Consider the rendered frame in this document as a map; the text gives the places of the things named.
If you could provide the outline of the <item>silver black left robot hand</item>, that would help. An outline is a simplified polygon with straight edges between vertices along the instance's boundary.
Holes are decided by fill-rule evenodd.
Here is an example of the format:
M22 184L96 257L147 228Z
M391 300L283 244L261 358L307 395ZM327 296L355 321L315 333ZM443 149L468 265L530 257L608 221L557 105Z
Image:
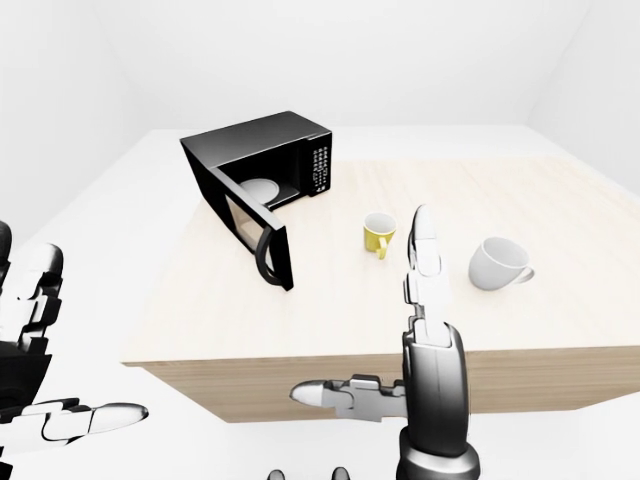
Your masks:
M0 335L0 480L13 466L2 459L20 453L64 447L85 436L129 427L145 420L140 404L116 402L90 407L77 397L37 402L52 355L46 331L58 318L64 255L55 244L35 251L25 286L9 318L16 328Z

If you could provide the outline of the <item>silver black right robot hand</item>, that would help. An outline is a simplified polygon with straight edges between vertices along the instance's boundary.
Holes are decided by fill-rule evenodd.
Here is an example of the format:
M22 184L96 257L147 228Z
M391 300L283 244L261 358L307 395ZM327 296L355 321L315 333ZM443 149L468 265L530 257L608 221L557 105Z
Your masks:
M402 336L403 378L391 386L372 375L308 380L295 385L289 397L333 408L339 418L379 422L405 417L414 448L458 457L467 450L469 422L465 352L459 332L445 320L451 290L426 205L415 211L407 255L404 299L414 313Z

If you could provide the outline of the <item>black microwave door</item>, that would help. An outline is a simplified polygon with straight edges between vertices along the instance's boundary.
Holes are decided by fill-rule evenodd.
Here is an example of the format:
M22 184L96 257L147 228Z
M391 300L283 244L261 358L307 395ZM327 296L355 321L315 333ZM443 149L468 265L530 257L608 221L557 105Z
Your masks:
M219 168L213 168L212 174L218 182L221 190L221 206L230 215L229 228L236 238L253 255L258 240L266 226L274 230L271 242L271 252L278 258L280 278L279 286L289 291L294 286L289 242L286 226L272 213L270 205L278 198L267 204L261 204L249 195L240 184L237 183Z

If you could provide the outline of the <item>black microwave oven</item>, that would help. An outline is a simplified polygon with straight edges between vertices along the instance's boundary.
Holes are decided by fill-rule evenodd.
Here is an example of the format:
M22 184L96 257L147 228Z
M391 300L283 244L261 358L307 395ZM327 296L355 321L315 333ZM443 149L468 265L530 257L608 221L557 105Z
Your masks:
M180 144L213 209L226 203L227 188L217 173L238 186L273 181L278 193L265 203L271 211L331 188L332 132L292 111L185 137Z

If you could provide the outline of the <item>white mug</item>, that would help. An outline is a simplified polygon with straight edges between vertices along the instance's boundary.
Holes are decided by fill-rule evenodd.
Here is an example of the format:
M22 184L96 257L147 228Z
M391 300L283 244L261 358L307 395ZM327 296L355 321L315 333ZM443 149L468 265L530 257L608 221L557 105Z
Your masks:
M525 283L534 276L527 251L503 237L485 239L472 255L468 268L471 283L484 291Z

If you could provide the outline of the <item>yellow mug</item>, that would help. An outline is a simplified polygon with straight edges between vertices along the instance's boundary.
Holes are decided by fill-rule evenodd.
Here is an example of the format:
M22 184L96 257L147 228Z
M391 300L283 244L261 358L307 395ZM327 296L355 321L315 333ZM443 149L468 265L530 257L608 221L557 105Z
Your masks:
M363 227L365 249L384 260L397 230L396 220L386 213L372 212L365 217Z

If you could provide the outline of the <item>white round turntable plate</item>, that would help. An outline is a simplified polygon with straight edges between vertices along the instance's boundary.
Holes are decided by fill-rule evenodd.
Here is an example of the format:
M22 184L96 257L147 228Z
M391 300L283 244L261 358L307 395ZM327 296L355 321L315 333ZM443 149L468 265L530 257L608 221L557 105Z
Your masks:
M266 178L245 180L240 186L261 204L267 204L276 199L280 192L279 185Z

